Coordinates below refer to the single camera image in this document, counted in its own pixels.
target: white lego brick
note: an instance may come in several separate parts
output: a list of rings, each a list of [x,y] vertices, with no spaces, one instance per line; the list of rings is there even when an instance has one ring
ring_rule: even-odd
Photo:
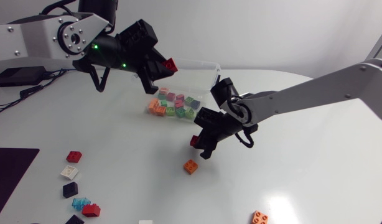
[[[65,169],[61,172],[61,175],[72,180],[77,173],[78,173],[78,169],[72,166],[66,166]]]
[[[140,220],[139,224],[154,224],[152,220]]]

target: green lego brick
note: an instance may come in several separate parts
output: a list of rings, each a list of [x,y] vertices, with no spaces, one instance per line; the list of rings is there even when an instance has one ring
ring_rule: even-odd
[[[167,101],[166,100],[162,100],[161,101],[161,106],[167,107]]]
[[[174,107],[166,108],[166,116],[174,116]]]
[[[188,119],[193,119],[195,112],[192,110],[192,108],[188,108],[185,112],[185,117]]]
[[[176,114],[178,117],[183,118],[185,116],[185,109],[184,108],[177,109]]]
[[[191,102],[193,102],[192,97],[187,97],[184,101],[185,105],[187,105],[187,106],[191,106]]]
[[[158,94],[158,99],[160,99],[160,100],[166,100],[166,95]]]

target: clear plastic container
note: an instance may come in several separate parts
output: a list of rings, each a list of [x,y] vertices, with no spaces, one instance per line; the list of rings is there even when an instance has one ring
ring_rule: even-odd
[[[180,118],[176,113],[174,116],[167,116],[165,114],[165,117],[168,118],[193,121],[200,108],[206,106],[207,97],[210,94],[210,89],[216,82],[218,72],[220,71],[220,65],[214,62],[201,62],[181,58],[173,58],[173,60],[179,71],[175,72],[171,77],[155,81],[154,85],[158,86],[159,89],[168,88],[169,93],[174,93],[176,96],[183,94],[185,99],[187,97],[191,97],[194,100],[199,101],[200,105],[198,108],[192,108],[195,112],[193,118],[187,118],[185,116]],[[153,98],[158,98],[158,94],[159,91],[154,94],[148,102],[146,102],[146,108]],[[174,106],[174,101],[167,100],[167,107]],[[185,110],[189,108],[190,106],[184,104]]]

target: black mat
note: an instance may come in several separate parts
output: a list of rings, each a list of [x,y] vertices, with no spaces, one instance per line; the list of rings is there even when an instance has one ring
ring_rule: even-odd
[[[38,152],[38,149],[0,148],[0,212]]]

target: pile of lego bricks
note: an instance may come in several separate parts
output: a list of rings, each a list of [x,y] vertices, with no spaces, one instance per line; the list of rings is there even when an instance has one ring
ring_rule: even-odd
[[[78,151],[71,151],[67,156],[67,161],[72,163],[78,163],[82,153]],[[61,176],[66,179],[73,180],[78,174],[78,169],[73,166],[66,166],[61,172]],[[70,198],[79,193],[78,184],[76,182],[71,182],[62,187],[62,194],[65,198]],[[82,212],[82,215],[86,217],[98,217],[101,212],[101,208],[97,204],[91,204],[91,201],[87,198],[74,198],[72,201],[72,207],[79,212]],[[84,223],[76,215],[73,215],[65,224],[82,224]]]
[[[148,112],[158,116],[176,116],[193,120],[201,102],[184,94],[172,93],[168,88],[161,88],[157,98],[148,104]]]

